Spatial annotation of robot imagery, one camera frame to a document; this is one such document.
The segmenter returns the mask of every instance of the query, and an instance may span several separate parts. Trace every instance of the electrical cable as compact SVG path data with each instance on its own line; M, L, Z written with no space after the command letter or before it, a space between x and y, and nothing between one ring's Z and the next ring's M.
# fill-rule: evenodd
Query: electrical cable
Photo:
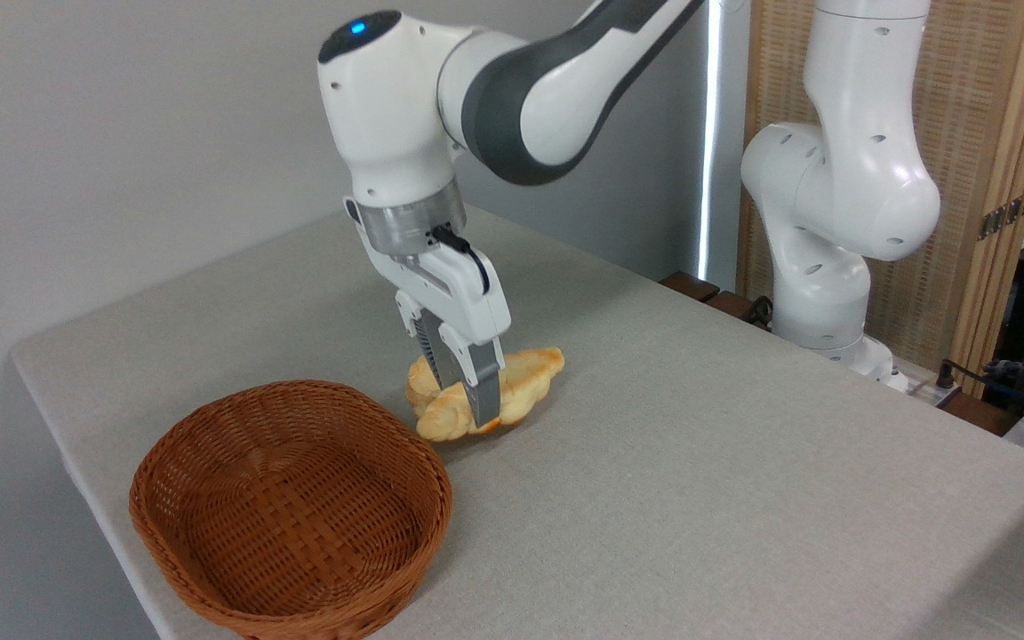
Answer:
M955 361L953 360L943 360L942 364L943 366L946 366L946 368L959 370L959 372L966 374L967 377L971 378L971 380L973 381L982 382L982 384L987 385L987 387L999 390L999 392L1005 393L1009 396L1019 398L1019 400L1024 400L1024 392L1021 392L1020 390L1008 387L1007 385L1000 384L1000 382L991 381L990 378L980 376L979 374L972 372L972 370L964 368L962 365L955 364Z
M480 283L482 285L482 294L487 294L490 283L488 283L488 271L484 268L484 263L480 260L480 256L476 255L475 251L472 251L472 245L468 243L468 240L463 239L461 236L453 232L446 225L434 226L430 231L430 234L437 240L438 243L443 243L450 246L453 251L458 253L467 254L472 258L473 262L476 263L476 268L480 270Z

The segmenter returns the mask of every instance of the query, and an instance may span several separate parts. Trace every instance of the gray table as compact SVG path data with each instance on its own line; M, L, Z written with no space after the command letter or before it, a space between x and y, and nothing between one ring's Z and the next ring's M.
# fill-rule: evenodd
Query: gray table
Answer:
M388 637L1024 637L1024 450L495 216L507 351L568 367L523 426L439 446L447 539ZM175 421L263 382L353 385L412 424L418 355L342 216L13 351L162 637L227 639L126 511Z

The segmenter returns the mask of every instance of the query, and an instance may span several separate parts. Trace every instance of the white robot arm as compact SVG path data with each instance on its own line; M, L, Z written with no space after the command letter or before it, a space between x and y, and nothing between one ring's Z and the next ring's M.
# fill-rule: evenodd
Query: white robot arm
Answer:
M744 150L773 263L773 333L894 384L864 336L864 256L919 250L939 190L914 140L911 88L930 0L818 0L805 89L820 127L769 125Z
M490 260L461 239L453 161L468 150L518 185L560 178L700 3L600 0L536 44L385 10L322 45L322 98L353 178L346 210L438 384L464 381L476 425L500 414L511 315Z

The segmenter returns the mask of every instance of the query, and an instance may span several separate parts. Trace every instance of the gray wall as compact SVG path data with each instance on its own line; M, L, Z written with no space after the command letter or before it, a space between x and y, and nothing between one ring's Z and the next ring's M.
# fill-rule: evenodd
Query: gray wall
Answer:
M584 4L394 5L545 37ZM8 349L337 210L348 174L313 56L340 20L379 7L0 0L0 639L153 637ZM463 162L468 200L646 275L690 270L702 22L571 177L521 189Z

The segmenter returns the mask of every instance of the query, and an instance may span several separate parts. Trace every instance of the wicker basket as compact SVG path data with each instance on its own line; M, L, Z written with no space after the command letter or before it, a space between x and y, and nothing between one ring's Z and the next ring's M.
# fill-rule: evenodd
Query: wicker basket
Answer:
M141 462L133 525L179 598L260 640L393 620L449 525L437 455L382 406L283 381L196 410Z

